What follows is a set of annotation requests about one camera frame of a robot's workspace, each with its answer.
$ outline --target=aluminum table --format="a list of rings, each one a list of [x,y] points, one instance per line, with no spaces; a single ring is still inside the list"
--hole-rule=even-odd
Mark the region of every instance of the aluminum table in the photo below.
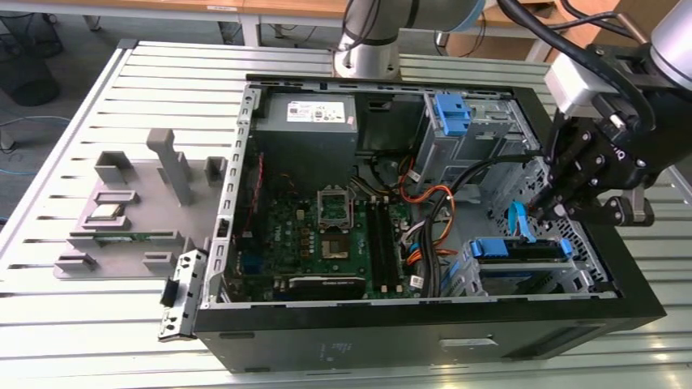
[[[53,278],[100,152],[154,159],[146,133],[166,127],[188,159],[226,155],[245,74],[328,76],[329,62],[306,49],[140,42],[116,51],[0,234],[0,387],[689,387],[692,192],[674,169],[646,191],[654,226],[620,229],[668,316],[548,361],[233,375],[200,341],[157,342],[161,280]],[[401,57],[405,80],[530,87],[552,112],[545,72],[526,62]]]

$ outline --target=blue drive bay latch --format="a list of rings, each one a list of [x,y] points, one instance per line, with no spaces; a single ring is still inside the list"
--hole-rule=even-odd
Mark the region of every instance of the blue drive bay latch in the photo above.
[[[446,136],[462,136],[472,124],[472,110],[458,93],[434,95],[437,116],[442,121],[442,133]]]

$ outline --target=white label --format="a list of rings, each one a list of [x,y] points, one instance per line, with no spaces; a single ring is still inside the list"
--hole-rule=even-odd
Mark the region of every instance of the white label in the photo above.
[[[210,11],[237,11],[237,8],[234,6],[206,6],[206,9]]]
[[[442,347],[472,347],[472,346],[497,346],[490,338],[469,338],[469,339],[441,339]]]
[[[410,177],[410,179],[413,180],[413,182],[420,181],[420,174],[417,174],[413,170],[409,170],[409,172],[406,173],[406,176]]]
[[[413,288],[422,289],[422,277],[418,276],[410,276],[410,282],[409,285]]]
[[[345,123],[344,103],[333,101],[290,101],[286,122]]]

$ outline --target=circuit board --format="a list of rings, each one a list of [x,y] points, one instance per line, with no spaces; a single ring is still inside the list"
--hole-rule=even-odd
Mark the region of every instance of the circuit board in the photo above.
[[[368,207],[364,200],[352,202],[352,227],[320,229],[317,226],[317,199],[276,199],[272,201],[265,223],[265,240],[261,255],[245,255],[242,289],[250,301],[273,301],[272,288],[280,279],[300,276],[358,277],[365,279],[362,298],[385,299],[412,297],[402,286],[402,269],[396,245],[386,247],[397,260],[397,284],[386,291],[373,282],[368,236]],[[324,204],[322,216],[344,217],[338,204]],[[386,204],[393,237],[397,237],[401,220],[409,220],[409,207],[401,203]]]

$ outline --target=ram slot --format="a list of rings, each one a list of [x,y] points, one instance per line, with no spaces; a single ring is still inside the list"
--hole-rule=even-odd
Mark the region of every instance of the ram slot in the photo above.
[[[386,279],[380,245],[380,224],[377,223],[377,211],[374,208],[374,204],[368,204],[365,216],[368,219],[368,248],[369,263],[372,267],[372,283],[373,290],[378,291],[381,286],[386,284]]]
[[[397,257],[394,255],[393,226],[385,203],[377,204],[378,242],[385,285],[393,291],[398,285]]]

